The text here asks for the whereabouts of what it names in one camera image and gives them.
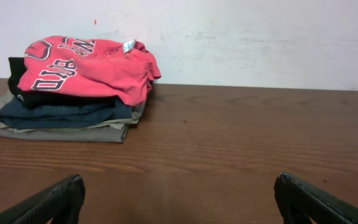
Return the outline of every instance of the wooden table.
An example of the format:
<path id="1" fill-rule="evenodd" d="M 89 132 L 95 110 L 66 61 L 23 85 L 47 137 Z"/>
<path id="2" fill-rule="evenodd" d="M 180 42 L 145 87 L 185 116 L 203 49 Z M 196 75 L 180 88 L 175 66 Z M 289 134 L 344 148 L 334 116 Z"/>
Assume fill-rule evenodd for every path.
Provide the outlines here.
<path id="1" fill-rule="evenodd" d="M 0 212 L 78 173 L 80 223 L 282 223 L 281 171 L 358 207 L 358 91 L 155 85 L 124 144 L 0 138 Z"/>

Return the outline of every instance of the navy blue garment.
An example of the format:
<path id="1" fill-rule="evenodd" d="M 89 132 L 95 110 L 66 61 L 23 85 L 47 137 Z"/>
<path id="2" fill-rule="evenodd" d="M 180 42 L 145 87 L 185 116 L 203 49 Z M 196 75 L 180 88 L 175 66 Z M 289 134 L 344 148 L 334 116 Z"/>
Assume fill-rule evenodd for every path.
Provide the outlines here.
<path id="1" fill-rule="evenodd" d="M 44 105 L 25 108 L 14 97 L 0 109 L 0 122 L 16 129 L 85 128 L 112 119 L 132 117 L 132 108 L 119 98 L 112 103 L 84 106 Z"/>

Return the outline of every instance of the brown wooden surface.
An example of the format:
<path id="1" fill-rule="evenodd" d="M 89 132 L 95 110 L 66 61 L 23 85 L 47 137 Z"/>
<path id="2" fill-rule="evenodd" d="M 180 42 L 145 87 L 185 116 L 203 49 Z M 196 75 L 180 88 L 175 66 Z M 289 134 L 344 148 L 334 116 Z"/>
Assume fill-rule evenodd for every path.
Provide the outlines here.
<path id="1" fill-rule="evenodd" d="M 358 207 L 358 92 L 155 85 L 124 144 L 0 138 L 0 212 L 79 173 L 80 223 L 282 223 L 280 171 Z"/>

